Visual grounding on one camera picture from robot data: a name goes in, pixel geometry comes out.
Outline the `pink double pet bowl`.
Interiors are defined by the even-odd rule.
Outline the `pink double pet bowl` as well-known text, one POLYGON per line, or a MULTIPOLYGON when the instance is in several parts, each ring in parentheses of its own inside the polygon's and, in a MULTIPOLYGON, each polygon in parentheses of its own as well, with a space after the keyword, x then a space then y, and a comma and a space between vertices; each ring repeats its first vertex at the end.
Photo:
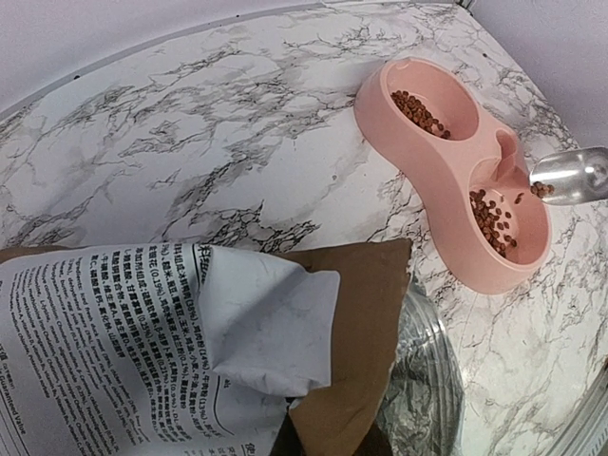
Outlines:
POLYGON ((464 285, 499 295, 539 270, 550 217, 529 193, 517 135, 456 76, 424 59, 388 62, 361 85, 354 116, 419 194, 433 243, 464 285))

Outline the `silver metal scoop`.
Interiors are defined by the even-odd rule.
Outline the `silver metal scoop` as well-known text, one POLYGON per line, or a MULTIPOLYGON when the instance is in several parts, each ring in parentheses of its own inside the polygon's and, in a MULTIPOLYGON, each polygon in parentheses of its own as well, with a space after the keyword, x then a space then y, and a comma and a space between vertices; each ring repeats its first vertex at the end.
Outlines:
POLYGON ((548 155, 529 174, 542 202, 567 206, 607 200, 607 148, 587 147, 548 155))

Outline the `brown white dog food bag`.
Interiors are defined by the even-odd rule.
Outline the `brown white dog food bag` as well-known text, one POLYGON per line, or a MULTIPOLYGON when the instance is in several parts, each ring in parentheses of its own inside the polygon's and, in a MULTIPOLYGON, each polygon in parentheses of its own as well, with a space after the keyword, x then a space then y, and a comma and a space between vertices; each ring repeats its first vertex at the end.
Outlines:
POLYGON ((464 390, 406 238, 1 253, 5 455, 458 455, 464 390))

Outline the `brown dog food kibble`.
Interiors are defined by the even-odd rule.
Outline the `brown dog food kibble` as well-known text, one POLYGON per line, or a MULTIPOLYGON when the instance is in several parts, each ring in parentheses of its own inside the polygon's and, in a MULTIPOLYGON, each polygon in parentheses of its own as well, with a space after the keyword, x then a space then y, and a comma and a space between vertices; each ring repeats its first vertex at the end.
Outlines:
POLYGON ((383 87, 380 99, 386 119, 370 142, 417 192, 442 258, 536 268, 550 247, 550 221, 530 192, 516 133, 463 88, 433 102, 424 90, 383 87))

